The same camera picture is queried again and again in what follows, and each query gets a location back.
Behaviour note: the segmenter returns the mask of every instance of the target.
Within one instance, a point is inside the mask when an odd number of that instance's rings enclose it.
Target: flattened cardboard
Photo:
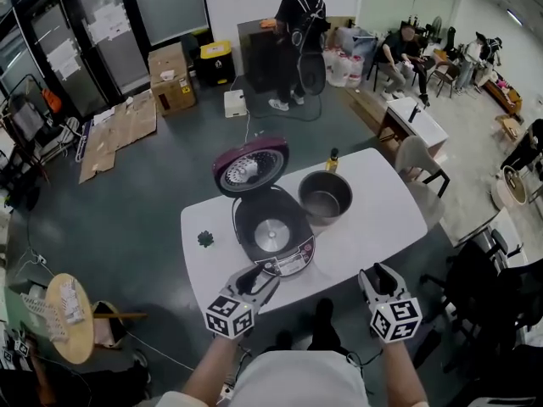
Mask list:
[[[112,147],[121,149],[156,131],[156,107],[150,91],[139,93],[130,106],[120,104],[111,118]]]
[[[117,104],[111,118],[90,130],[79,183],[112,169],[117,149],[155,131],[156,106],[150,91],[136,95],[128,106],[126,103]]]
[[[107,121],[91,128],[85,156],[81,162],[80,184],[90,180],[100,172],[113,169],[115,150],[110,147],[109,126],[110,121]]]

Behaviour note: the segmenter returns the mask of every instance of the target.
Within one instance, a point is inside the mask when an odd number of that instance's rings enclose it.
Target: sneaker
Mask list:
[[[426,107],[430,107],[430,102],[428,100],[428,95],[426,95],[425,93],[421,93],[419,95],[419,98],[421,99],[421,101],[423,102],[423,104],[426,106]]]
[[[299,97],[298,95],[296,95],[294,93],[294,91],[292,91],[290,93],[290,97],[298,104],[298,105],[304,105],[304,97]]]
[[[270,101],[268,101],[268,104],[270,104],[274,109],[281,110],[282,112],[288,112],[288,103],[283,103],[279,99],[272,98]]]
[[[383,97],[387,101],[393,101],[394,100],[394,97],[392,96],[392,93],[388,93],[387,91],[382,91],[381,92],[381,97]]]

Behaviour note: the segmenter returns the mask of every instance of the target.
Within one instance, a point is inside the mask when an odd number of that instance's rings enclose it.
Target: glass door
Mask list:
[[[147,66],[122,0],[79,0],[82,23],[121,93],[149,83]]]
[[[63,14],[59,0],[49,0],[31,20],[36,45],[81,116],[106,106],[105,96],[87,70],[73,30]]]

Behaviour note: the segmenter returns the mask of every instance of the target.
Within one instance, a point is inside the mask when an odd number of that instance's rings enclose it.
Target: white chair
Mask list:
[[[409,172],[414,168],[426,170],[430,176],[424,181],[412,180],[409,177]],[[418,136],[409,136],[400,145],[396,155],[395,169],[406,183],[415,202],[417,202],[428,230],[432,229],[445,213],[445,206],[441,197],[451,181],[449,176],[428,153],[424,140]],[[436,194],[428,184],[440,176],[444,181]]]

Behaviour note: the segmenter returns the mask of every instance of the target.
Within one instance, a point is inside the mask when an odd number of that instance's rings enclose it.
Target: round wooden table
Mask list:
[[[81,311],[85,316],[83,321],[70,325],[64,318],[64,310],[60,297],[60,285],[74,281],[76,285],[77,298]],[[74,365],[79,365],[91,357],[94,350],[94,319],[92,317],[91,303],[81,284],[73,276],[66,273],[56,275],[50,282],[45,294],[45,300],[52,304],[59,318],[64,322],[64,329],[68,333],[66,342],[53,342],[54,347],[60,355]]]

